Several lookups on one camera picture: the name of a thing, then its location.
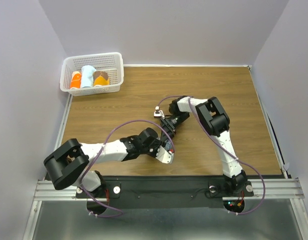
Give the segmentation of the blue white patterned towel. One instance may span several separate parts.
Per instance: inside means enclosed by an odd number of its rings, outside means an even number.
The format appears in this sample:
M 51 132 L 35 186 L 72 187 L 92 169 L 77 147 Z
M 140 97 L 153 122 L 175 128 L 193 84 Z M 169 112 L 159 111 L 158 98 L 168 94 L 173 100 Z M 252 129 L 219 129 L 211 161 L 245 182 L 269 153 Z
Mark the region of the blue white patterned towel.
M 172 143 L 169 140 L 165 141 L 165 147 L 164 147 L 167 151 L 173 149 L 172 147 Z

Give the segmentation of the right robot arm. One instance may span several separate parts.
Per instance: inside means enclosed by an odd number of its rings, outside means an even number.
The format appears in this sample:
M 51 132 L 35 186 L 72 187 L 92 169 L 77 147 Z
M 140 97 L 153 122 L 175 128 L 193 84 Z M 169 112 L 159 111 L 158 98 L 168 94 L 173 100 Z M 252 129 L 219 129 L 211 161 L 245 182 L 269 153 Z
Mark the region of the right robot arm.
M 247 182 L 247 176 L 231 143 L 229 116 L 218 98 L 198 99 L 185 95 L 175 96 L 175 100 L 169 105 L 169 112 L 176 116 L 183 113 L 187 115 L 192 113 L 195 116 L 203 131 L 218 147 L 225 192 L 229 195 L 241 192 Z

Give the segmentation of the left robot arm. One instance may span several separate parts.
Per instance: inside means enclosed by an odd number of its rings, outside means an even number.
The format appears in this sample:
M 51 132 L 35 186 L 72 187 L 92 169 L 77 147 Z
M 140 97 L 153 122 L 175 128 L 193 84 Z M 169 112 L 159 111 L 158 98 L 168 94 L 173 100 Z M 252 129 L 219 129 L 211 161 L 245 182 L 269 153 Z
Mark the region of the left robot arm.
M 134 160 L 140 155 L 149 155 L 164 164 L 171 161 L 169 152 L 158 139 L 155 130 L 148 127 L 139 135 L 132 135 L 108 143 L 79 143 L 72 138 L 66 141 L 45 160 L 44 166 L 56 190 L 69 186 L 81 186 L 94 197 L 105 191 L 100 173 L 87 170 L 91 163 Z

